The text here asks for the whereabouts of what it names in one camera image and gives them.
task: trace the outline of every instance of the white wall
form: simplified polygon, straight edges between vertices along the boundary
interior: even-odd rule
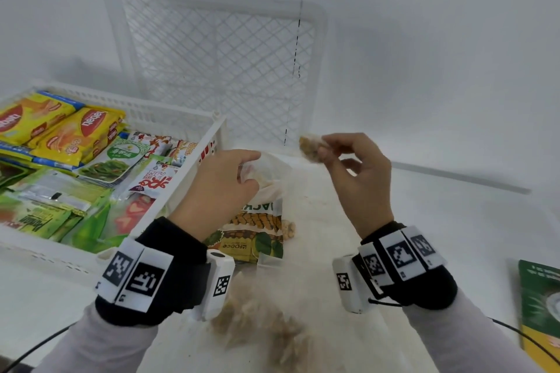
[[[395,161],[560,201],[560,0],[313,1],[331,18],[315,131],[365,130]],[[4,89],[117,76],[102,0],[0,7]]]

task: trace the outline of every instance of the person's left hand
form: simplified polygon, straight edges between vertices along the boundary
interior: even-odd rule
[[[256,180],[238,179],[239,165],[260,158],[260,152],[234,149],[206,157],[189,190],[169,220],[204,241],[227,224],[259,191]]]

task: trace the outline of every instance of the black wristband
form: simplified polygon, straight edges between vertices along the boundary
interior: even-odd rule
[[[173,262],[146,313],[116,306],[98,296],[95,307],[103,320],[115,326],[155,326],[173,312],[201,303],[210,270],[204,244],[164,217],[154,220],[136,241],[173,255]]]
[[[403,224],[391,221],[366,237],[362,245],[373,242],[383,264],[391,265],[379,239],[403,228]],[[382,286],[381,289],[401,305],[414,304],[428,310],[443,310],[449,307],[457,296],[457,283],[443,265],[407,281],[402,281],[397,275],[391,275],[391,279],[395,282],[394,285]]]

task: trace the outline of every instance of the black cable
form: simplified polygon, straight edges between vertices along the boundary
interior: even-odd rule
[[[392,304],[390,302],[383,302],[383,301],[376,301],[373,300],[371,298],[368,298],[367,301],[370,304],[376,304],[376,305],[387,305],[387,306],[391,306],[391,307],[402,307],[402,305],[400,304]],[[527,334],[523,333],[522,331],[520,331],[519,329],[516,329],[513,326],[510,326],[509,324],[503,323],[500,320],[496,320],[493,319],[492,317],[488,317],[490,320],[492,320],[494,323],[499,324],[502,327],[505,327],[506,329],[509,330],[513,330],[514,332],[520,334],[521,336],[523,336],[525,339],[527,339],[528,341],[532,342],[537,348],[539,348],[541,351],[543,351],[546,355],[548,355],[550,358],[552,358],[552,360],[554,360],[554,362],[560,366],[560,360],[558,360],[554,355],[552,355],[550,353],[549,350],[547,350],[545,347],[543,347],[540,343],[538,343],[537,341],[535,341],[532,337],[528,336]]]
[[[13,361],[8,367],[6,367],[4,370],[2,370],[1,373],[8,373],[11,369],[13,369],[14,367],[16,367],[19,363],[21,363],[28,355],[30,355],[33,351],[39,349],[40,347],[42,347],[43,345],[45,345],[47,342],[53,340],[54,338],[56,338],[58,335],[66,332],[70,327],[74,326],[75,323],[72,323],[70,326],[66,326],[64,329],[60,329],[57,333],[52,334],[51,336],[49,336],[47,339],[45,339],[44,341],[38,343],[37,345],[35,345],[33,348],[31,348],[29,351],[27,351],[25,354],[23,354],[21,357],[19,357],[17,360]]]

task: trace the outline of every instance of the light purple sleeve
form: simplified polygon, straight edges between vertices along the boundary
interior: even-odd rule
[[[460,289],[445,310],[403,310],[440,373],[543,373]]]
[[[120,327],[107,323],[89,305],[34,373],[134,373],[158,327]]]

